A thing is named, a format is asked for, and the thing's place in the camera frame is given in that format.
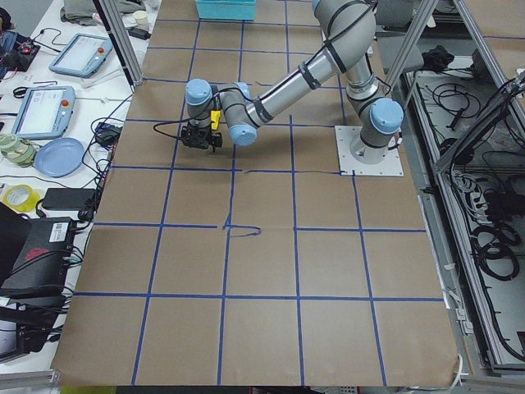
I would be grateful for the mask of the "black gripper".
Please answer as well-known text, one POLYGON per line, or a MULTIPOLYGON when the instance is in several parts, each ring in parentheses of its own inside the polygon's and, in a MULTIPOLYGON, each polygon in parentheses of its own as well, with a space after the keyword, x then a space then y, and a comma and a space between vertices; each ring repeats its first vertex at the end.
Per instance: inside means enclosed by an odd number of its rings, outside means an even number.
POLYGON ((181 141, 183 145, 190 148, 212 148, 212 153, 216 153, 223 142, 221 133, 213 132, 210 126, 200 127, 190 123, 182 127, 181 141))

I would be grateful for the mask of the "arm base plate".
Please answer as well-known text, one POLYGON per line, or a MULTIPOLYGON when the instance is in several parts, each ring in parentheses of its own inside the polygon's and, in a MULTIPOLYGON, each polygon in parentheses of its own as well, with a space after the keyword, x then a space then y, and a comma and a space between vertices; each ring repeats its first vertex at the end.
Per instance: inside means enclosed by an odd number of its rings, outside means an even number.
POLYGON ((383 148, 371 148, 361 140, 361 126, 335 126, 340 174, 344 176, 403 176, 395 139, 383 148))

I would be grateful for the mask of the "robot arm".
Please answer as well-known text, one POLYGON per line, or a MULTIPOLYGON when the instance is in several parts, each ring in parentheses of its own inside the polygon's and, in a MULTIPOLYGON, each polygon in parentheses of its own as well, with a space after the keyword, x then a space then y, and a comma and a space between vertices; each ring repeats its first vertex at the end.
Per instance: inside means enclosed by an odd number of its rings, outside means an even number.
POLYGON ((292 104, 336 75, 347 78, 346 96, 363 127, 351 143, 353 156, 362 163, 379 163, 393 149, 404 110, 380 91, 379 80, 368 64, 367 51, 376 32, 375 3, 367 1, 315 1, 313 13, 325 35, 322 46, 288 76, 264 94, 250 98, 241 82, 213 85, 192 79, 185 86, 188 121, 180 133, 190 148, 222 146, 221 134, 212 131, 213 111, 223 113, 232 142, 248 146, 257 130, 292 104))

